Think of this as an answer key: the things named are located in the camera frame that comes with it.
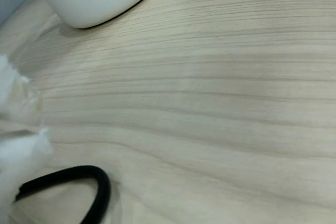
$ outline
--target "wooden table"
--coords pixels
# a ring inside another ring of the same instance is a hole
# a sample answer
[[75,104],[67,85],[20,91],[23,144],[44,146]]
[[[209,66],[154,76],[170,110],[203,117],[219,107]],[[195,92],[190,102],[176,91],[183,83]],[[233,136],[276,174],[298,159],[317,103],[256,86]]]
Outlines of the wooden table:
[[[40,174],[105,169],[104,223],[335,223],[336,0],[143,0],[92,29],[29,0],[0,51],[45,98]],[[16,205],[79,223],[91,182]]]

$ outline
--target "white tissue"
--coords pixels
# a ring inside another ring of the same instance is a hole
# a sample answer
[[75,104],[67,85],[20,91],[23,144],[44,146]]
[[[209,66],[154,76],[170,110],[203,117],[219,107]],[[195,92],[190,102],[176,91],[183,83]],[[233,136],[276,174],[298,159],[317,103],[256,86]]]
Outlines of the white tissue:
[[[39,92],[0,56],[0,119],[23,125],[41,125]],[[8,223],[19,187],[31,179],[52,154],[47,129],[0,132],[0,224]]]

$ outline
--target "tabletop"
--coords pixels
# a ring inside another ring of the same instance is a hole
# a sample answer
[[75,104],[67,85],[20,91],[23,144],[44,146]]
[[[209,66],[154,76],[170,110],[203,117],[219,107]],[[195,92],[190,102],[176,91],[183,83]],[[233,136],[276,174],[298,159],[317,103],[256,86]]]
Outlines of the tabletop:
[[[28,0],[0,52],[44,95],[55,149],[112,180],[105,224],[334,223],[336,0],[143,0],[100,26]],[[91,181],[13,223],[79,223]]]

